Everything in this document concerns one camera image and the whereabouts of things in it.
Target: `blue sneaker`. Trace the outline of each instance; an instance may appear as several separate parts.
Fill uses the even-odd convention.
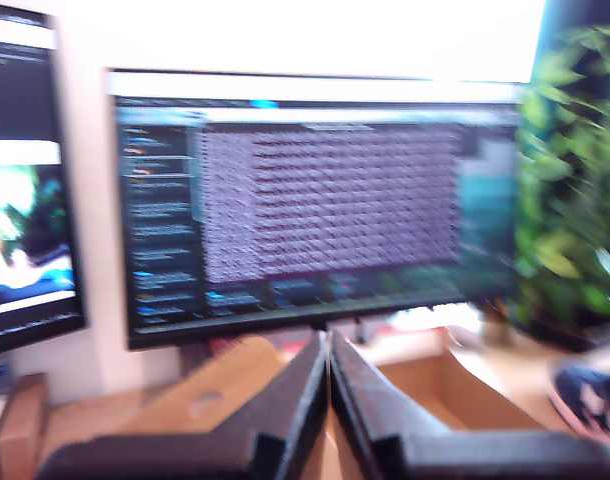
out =
[[[579,435],[610,444],[610,375],[570,365],[553,379],[550,400]]]

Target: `houseplant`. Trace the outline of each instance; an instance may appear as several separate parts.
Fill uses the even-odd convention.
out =
[[[571,32],[521,111],[515,319],[583,350],[610,331],[610,27]]]

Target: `video on screen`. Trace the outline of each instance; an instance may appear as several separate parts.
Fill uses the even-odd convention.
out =
[[[0,313],[74,295],[61,175],[0,165]]]

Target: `black plastic object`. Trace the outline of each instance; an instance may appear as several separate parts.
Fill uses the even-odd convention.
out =
[[[553,432],[452,431],[337,332],[330,376],[332,406],[369,480],[610,479],[610,447],[598,442]]]
[[[210,433],[115,435],[72,444],[54,453],[36,479],[296,479],[326,411],[327,344],[318,333]]]

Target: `black stand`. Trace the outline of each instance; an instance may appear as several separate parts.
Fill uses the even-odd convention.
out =
[[[356,324],[356,337],[354,343],[357,345],[365,345],[367,338],[365,337],[365,324],[358,315],[354,316],[354,323]]]

